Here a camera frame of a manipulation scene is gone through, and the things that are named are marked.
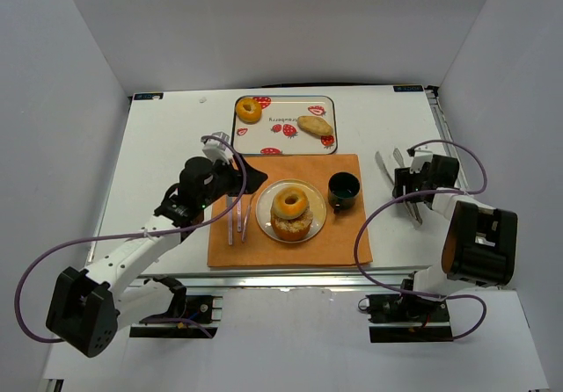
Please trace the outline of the metal serving tongs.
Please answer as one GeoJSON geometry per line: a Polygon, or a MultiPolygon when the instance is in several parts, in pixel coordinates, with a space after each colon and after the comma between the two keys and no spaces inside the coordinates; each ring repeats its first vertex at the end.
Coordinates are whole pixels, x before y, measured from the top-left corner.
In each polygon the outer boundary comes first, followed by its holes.
{"type": "MultiPolygon", "coordinates": [[[[395,159],[396,163],[398,164],[399,168],[402,168],[405,166],[405,161],[404,158],[402,156],[402,153],[400,152],[400,150],[398,148],[395,148],[392,152],[393,158],[395,159]]],[[[375,153],[375,161],[377,164],[377,167],[379,168],[379,170],[385,175],[388,183],[390,185],[394,185],[394,178],[391,174],[391,172],[387,169],[384,159],[381,155],[381,153],[379,151],[377,151],[375,153]]],[[[421,214],[420,214],[420,210],[417,206],[416,203],[411,203],[411,202],[407,202],[404,201],[403,202],[404,208],[406,209],[413,225],[415,227],[420,227],[423,223],[421,214]]]]}

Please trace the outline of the glazed donut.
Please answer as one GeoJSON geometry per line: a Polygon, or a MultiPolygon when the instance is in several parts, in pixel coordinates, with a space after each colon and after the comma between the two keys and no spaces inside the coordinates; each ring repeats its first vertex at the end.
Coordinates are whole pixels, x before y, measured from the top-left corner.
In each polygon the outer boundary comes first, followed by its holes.
{"type": "Polygon", "coordinates": [[[254,98],[241,98],[235,105],[235,113],[244,123],[253,124],[262,116],[262,105],[254,98]]]}
{"type": "Polygon", "coordinates": [[[294,220],[300,217],[309,207],[309,200],[303,189],[286,187],[280,190],[273,199],[272,212],[283,220],[294,220]]]}

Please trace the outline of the flat oval bread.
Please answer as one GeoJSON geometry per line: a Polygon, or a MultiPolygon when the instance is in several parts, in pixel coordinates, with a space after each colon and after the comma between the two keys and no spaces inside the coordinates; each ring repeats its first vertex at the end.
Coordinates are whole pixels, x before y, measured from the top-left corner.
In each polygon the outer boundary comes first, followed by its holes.
{"type": "Polygon", "coordinates": [[[319,137],[333,135],[333,127],[318,116],[300,116],[297,125],[303,131],[319,137]]]}

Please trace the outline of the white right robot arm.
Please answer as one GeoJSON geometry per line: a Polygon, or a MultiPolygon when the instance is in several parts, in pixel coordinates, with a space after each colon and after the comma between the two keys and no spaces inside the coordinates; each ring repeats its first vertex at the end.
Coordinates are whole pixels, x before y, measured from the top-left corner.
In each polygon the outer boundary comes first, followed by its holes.
{"type": "Polygon", "coordinates": [[[440,261],[415,272],[412,290],[435,297],[465,288],[506,286],[514,275],[518,217],[491,207],[456,188],[459,161],[410,149],[408,167],[394,171],[392,196],[406,197],[418,217],[419,205],[449,222],[440,261]]]}

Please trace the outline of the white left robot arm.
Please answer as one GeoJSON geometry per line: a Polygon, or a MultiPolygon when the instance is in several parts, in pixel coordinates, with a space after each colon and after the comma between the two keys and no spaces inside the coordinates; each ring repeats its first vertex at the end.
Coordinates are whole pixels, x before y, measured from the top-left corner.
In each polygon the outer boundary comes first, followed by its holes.
{"type": "Polygon", "coordinates": [[[186,287],[167,275],[141,287],[131,283],[167,251],[179,246],[204,219],[204,211],[223,196],[250,194],[267,174],[247,161],[232,164],[197,156],[186,161],[144,231],[82,270],[69,267],[55,282],[47,328],[92,358],[116,333],[136,323],[178,323],[186,313],[186,287]]]}

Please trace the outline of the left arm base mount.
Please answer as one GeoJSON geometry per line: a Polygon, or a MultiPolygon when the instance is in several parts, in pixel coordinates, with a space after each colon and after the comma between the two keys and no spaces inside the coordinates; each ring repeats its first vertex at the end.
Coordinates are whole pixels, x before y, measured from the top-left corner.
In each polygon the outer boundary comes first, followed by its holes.
{"type": "Polygon", "coordinates": [[[222,317],[222,297],[211,294],[190,294],[178,279],[159,276],[145,279],[143,287],[163,287],[165,293],[157,304],[166,303],[166,310],[151,311],[141,323],[130,327],[131,338],[211,339],[222,317]]]}

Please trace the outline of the pink handled fork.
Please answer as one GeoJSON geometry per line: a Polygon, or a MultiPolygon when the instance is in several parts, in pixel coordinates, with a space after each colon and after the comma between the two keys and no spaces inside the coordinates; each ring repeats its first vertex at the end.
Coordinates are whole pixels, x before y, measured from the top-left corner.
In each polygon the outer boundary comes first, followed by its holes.
{"type": "Polygon", "coordinates": [[[250,216],[252,214],[252,202],[255,198],[256,192],[253,193],[250,196],[250,199],[248,201],[246,210],[245,210],[245,218],[243,220],[243,228],[242,228],[242,235],[241,235],[241,242],[245,243],[246,242],[246,238],[247,238],[247,231],[248,231],[248,226],[249,226],[249,222],[250,222],[250,216]]]}

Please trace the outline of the pink handled knife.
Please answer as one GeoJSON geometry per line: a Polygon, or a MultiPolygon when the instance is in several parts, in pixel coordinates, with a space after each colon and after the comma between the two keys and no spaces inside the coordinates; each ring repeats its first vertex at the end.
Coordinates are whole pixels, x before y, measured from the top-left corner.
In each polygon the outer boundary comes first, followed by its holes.
{"type": "Polygon", "coordinates": [[[227,213],[227,227],[228,227],[228,245],[233,245],[233,213],[232,213],[233,198],[226,196],[226,207],[229,212],[227,213]]]}

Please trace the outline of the orange cloth placemat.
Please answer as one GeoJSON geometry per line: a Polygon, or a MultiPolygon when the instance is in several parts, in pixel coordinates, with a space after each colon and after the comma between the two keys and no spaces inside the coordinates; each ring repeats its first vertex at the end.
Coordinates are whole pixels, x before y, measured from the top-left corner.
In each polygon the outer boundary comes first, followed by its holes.
{"type": "Polygon", "coordinates": [[[360,227],[366,220],[363,196],[358,195],[353,207],[334,214],[326,207],[324,226],[313,236],[300,243],[284,243],[266,233],[258,222],[257,206],[265,204],[266,221],[270,221],[272,199],[266,189],[275,182],[297,179],[314,186],[320,192],[320,203],[328,205],[328,183],[338,172],[361,176],[359,158],[355,154],[325,156],[253,156],[247,162],[268,175],[267,182],[253,199],[245,196],[242,208],[252,204],[246,239],[233,234],[233,244],[228,244],[228,218],[223,217],[210,225],[207,264],[211,268],[253,266],[346,266],[353,265],[354,245],[360,227]]]}

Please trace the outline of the dark green mug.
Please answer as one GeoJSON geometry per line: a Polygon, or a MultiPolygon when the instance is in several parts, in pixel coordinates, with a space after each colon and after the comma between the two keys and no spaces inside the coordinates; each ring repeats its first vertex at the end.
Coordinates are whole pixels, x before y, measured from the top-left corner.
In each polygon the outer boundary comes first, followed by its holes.
{"type": "Polygon", "coordinates": [[[359,179],[349,172],[337,172],[328,182],[328,202],[333,212],[338,214],[351,209],[361,190],[359,179]]]}

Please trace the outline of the pink handled spoon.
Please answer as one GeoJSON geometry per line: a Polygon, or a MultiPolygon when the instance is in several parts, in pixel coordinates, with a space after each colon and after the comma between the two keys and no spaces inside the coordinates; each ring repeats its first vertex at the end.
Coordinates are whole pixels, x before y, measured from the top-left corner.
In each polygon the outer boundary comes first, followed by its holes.
{"type": "Polygon", "coordinates": [[[236,217],[237,217],[237,232],[242,233],[242,229],[243,229],[242,199],[239,200],[236,205],[236,217]]]}

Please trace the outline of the strawberry pattern tray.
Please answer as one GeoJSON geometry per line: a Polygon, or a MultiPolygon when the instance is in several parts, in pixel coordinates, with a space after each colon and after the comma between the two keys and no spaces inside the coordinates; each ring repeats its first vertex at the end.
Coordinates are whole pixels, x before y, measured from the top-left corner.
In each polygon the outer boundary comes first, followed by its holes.
{"type": "Polygon", "coordinates": [[[329,155],[338,148],[333,101],[326,96],[243,96],[262,105],[261,119],[244,123],[234,112],[231,145],[240,154],[329,155]],[[316,136],[297,125],[300,116],[318,116],[333,127],[333,135],[316,136]]]}

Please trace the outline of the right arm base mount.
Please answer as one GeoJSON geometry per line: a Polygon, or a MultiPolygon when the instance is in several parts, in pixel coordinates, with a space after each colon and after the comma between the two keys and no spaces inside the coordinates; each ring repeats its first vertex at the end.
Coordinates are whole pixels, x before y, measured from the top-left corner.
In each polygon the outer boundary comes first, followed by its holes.
{"type": "Polygon", "coordinates": [[[410,294],[370,294],[357,307],[368,316],[371,343],[453,341],[446,301],[410,294]]]}

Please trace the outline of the cream ceramic plate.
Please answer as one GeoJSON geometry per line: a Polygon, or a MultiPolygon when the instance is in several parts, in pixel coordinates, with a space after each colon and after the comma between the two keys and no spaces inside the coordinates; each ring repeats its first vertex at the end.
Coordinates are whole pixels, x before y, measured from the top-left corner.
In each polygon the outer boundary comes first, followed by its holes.
{"type": "Polygon", "coordinates": [[[267,186],[253,205],[256,222],[258,223],[259,228],[273,240],[281,243],[290,243],[290,241],[283,240],[275,234],[270,221],[270,208],[274,200],[274,196],[285,187],[301,188],[307,195],[310,210],[313,214],[311,227],[309,232],[302,239],[293,241],[293,243],[303,243],[309,241],[324,227],[327,209],[323,194],[314,185],[303,180],[288,178],[275,181],[271,185],[267,186]]]}

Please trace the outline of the large orange swirl bread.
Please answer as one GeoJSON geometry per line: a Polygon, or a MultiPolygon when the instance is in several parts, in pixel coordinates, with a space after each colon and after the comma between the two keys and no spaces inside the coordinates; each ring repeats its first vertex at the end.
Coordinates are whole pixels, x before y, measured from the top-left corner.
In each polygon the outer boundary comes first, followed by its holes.
{"type": "Polygon", "coordinates": [[[299,217],[291,220],[283,219],[271,212],[270,223],[278,238],[287,242],[304,239],[311,229],[313,212],[308,209],[299,217]]]}

